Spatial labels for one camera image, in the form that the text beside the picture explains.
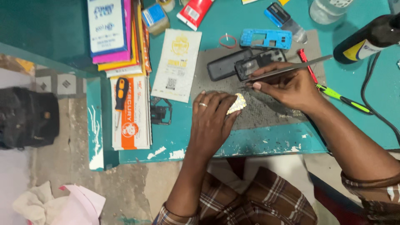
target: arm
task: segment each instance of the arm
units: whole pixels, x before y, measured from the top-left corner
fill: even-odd
[[[253,76],[289,65],[290,63],[273,63],[254,72]],[[400,173],[400,163],[394,157],[321,96],[306,69],[269,81],[269,84],[256,82],[250,85],[287,107],[308,114],[347,176],[372,181],[394,177]]]
[[[200,191],[209,160],[228,138],[240,110],[226,113],[237,96],[227,93],[203,91],[193,102],[190,141],[182,168],[165,207],[181,217],[197,213]]]

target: bottle label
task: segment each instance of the bottle label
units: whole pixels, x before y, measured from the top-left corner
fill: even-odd
[[[367,39],[354,45],[353,47],[347,49],[343,52],[344,56],[353,61],[358,61],[368,56],[377,53],[385,48],[376,47],[371,44]]]
[[[330,0],[329,3],[338,8],[344,8],[347,7],[352,2],[353,0]]]

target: fingernail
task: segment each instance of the fingernail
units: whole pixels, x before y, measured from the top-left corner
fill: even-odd
[[[260,84],[259,82],[255,82],[255,83],[253,84],[253,88],[255,88],[255,89],[257,89],[257,90],[260,90],[260,89],[261,89],[261,84]]]

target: teal table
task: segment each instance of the teal table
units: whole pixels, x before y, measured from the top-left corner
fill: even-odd
[[[317,29],[322,55],[331,54],[333,48],[343,39],[363,27],[370,20],[388,14],[386,0],[355,1],[347,16],[331,25],[323,26],[312,21],[308,14],[311,0],[291,0],[284,8],[304,29]],[[200,50],[221,47],[219,37],[228,33],[238,40],[244,28],[277,29],[263,14],[270,1],[259,0],[243,6],[240,0],[216,0],[199,26],[202,41]],[[181,6],[168,13],[171,28],[190,30],[176,18]],[[159,63],[164,35],[151,37],[150,59],[153,73],[152,84]],[[400,70],[396,62],[400,51],[393,46],[382,52],[375,73],[367,87],[366,97],[370,104],[394,125],[400,127]],[[324,63],[329,87],[358,102],[361,101],[360,88],[366,73],[367,61],[343,66],[334,60]],[[150,150],[119,151],[120,163],[158,162],[180,160],[184,156],[190,137],[192,106],[171,101],[173,114],[169,126],[153,125],[153,145]],[[331,100],[351,121],[385,149],[399,147],[395,135],[375,116],[368,116]],[[310,123],[298,123],[275,127],[232,131],[215,157],[275,155],[292,153],[324,153],[326,147]]]
[[[154,0],[144,0],[145,6]],[[347,15],[330,25],[313,22],[308,14],[312,0],[291,0],[284,9],[304,29],[317,29],[322,55],[331,54],[343,39],[377,16],[388,14],[387,0],[356,0]],[[264,9],[272,2],[258,0],[243,6],[240,0],[216,0],[198,31],[203,32],[200,50],[220,47],[218,39],[228,33],[239,39],[244,28],[278,29]],[[176,14],[168,13],[171,28],[190,30]],[[171,125],[153,125],[153,145],[147,150],[114,151],[111,147],[112,108],[110,82],[90,63],[87,8],[85,1],[49,0],[13,1],[0,7],[0,52],[33,61],[53,69],[87,78],[88,143],[90,169],[102,171],[118,164],[181,160],[190,137],[191,104],[171,101]],[[150,59],[154,81],[164,35],[151,36]],[[400,59],[398,46],[385,49],[367,87],[369,103],[395,126],[400,127]],[[324,63],[328,86],[338,93],[361,102],[360,88],[367,61],[340,65],[334,60]],[[361,130],[385,149],[399,145],[395,135],[375,116],[367,116],[334,99],[331,102]],[[250,130],[232,131],[216,157],[324,153],[325,146],[310,123],[299,123]]]

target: black bottle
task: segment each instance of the black bottle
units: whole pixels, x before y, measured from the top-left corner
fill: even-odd
[[[335,47],[336,61],[351,64],[400,42],[400,13],[383,15]]]

